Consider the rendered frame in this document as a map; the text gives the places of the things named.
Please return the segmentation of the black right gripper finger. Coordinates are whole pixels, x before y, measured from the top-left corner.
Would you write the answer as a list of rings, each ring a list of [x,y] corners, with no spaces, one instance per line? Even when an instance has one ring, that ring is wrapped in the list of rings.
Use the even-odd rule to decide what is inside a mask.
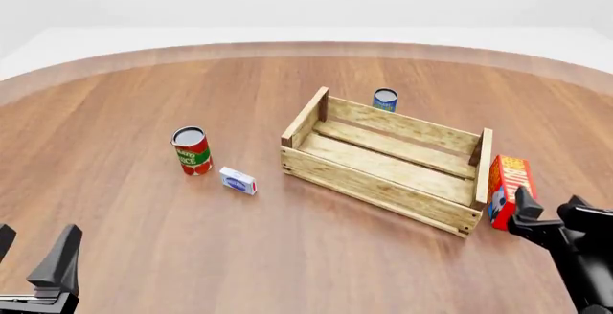
[[[512,217],[519,221],[537,221],[544,209],[531,196],[527,187],[520,186],[515,192],[515,210]]]
[[[581,210],[591,210],[592,205],[578,195],[572,195],[566,204],[557,208],[557,215],[562,221],[581,221],[585,216]]]

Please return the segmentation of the wooden slat tray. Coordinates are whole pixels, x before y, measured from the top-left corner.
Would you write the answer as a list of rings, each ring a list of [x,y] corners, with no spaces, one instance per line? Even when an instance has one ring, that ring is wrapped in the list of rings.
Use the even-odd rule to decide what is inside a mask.
[[[487,204],[491,129],[475,135],[321,87],[281,142],[285,174],[461,238]]]

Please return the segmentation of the red butter box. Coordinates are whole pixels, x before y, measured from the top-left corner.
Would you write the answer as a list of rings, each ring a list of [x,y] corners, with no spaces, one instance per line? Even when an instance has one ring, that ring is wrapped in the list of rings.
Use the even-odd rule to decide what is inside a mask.
[[[515,211],[515,193],[525,187],[533,198],[534,181],[529,161],[497,155],[489,169],[488,216],[491,227],[506,231],[507,222]]]

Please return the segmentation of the red tomato sauce tin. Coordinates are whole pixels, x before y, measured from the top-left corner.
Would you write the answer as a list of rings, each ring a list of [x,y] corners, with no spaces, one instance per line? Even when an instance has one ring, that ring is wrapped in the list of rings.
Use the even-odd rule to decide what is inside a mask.
[[[187,175],[204,175],[213,167],[207,136],[200,127],[184,126],[177,129],[170,143]]]

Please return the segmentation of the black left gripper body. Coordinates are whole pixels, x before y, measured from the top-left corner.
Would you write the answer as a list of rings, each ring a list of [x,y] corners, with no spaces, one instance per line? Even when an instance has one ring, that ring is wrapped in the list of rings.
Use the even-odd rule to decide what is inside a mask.
[[[32,295],[0,295],[0,314],[74,314],[78,304],[72,293],[40,288]]]

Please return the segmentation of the small white blue box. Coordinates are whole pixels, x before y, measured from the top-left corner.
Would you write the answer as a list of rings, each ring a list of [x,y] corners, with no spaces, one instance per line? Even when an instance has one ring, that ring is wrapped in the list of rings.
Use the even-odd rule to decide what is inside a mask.
[[[257,192],[256,179],[250,175],[246,175],[228,167],[223,167],[219,171],[219,174],[222,184],[226,187],[230,187],[248,195],[255,195]]]

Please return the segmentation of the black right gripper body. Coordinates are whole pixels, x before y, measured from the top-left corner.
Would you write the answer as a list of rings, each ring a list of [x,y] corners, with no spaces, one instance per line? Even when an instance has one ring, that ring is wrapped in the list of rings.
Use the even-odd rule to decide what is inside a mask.
[[[508,231],[543,247],[550,252],[560,252],[566,248],[566,238],[562,232],[561,220],[538,221],[512,216],[508,221]]]

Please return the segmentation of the blue food tin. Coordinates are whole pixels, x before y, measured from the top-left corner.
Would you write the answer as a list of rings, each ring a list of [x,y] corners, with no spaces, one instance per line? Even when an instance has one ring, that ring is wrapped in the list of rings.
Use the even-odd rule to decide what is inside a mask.
[[[373,98],[373,107],[387,112],[396,112],[397,92],[394,89],[376,89]]]

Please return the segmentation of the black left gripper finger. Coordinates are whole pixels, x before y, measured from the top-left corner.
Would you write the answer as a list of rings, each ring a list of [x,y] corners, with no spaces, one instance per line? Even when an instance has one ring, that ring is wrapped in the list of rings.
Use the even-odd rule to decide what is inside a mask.
[[[0,224],[0,262],[7,255],[16,238],[16,231],[8,224]]]
[[[82,230],[68,224],[48,255],[38,264],[27,281],[36,288],[79,290],[78,260]]]

